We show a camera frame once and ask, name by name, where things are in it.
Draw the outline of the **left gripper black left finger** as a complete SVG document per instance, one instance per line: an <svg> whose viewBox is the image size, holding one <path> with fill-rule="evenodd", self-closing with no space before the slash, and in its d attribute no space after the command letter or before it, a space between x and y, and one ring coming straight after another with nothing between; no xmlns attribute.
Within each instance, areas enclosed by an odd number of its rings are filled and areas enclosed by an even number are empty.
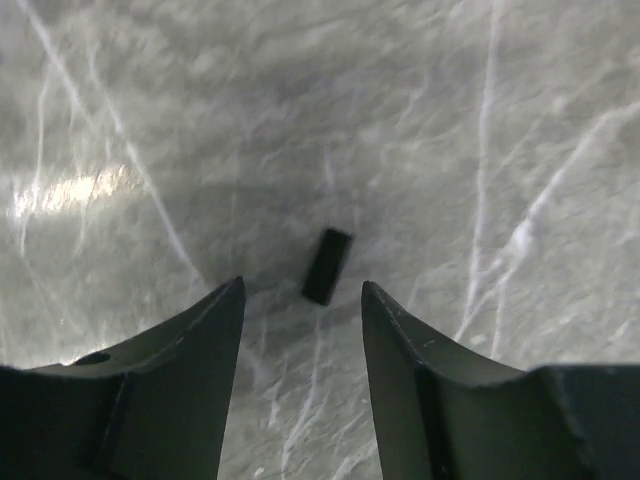
<svg viewBox="0 0 640 480"><path fill-rule="evenodd" d="M1 370L5 479L214 479L244 322L234 278L70 364Z"/></svg>

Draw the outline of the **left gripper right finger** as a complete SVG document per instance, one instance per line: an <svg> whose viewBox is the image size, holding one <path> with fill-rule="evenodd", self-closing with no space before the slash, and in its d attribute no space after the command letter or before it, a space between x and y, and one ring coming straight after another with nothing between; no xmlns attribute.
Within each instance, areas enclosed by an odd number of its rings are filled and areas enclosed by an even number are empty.
<svg viewBox="0 0 640 480"><path fill-rule="evenodd" d="M387 479L635 479L636 365L520 371L363 285L363 341Z"/></svg>

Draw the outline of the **black pen cap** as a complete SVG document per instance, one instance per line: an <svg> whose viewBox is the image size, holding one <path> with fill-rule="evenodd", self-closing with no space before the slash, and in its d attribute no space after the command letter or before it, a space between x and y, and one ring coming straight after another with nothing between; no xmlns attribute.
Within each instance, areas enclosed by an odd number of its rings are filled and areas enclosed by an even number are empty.
<svg viewBox="0 0 640 480"><path fill-rule="evenodd" d="M327 228L304 278L301 294L318 305L330 304L348 257L353 236L342 230Z"/></svg>

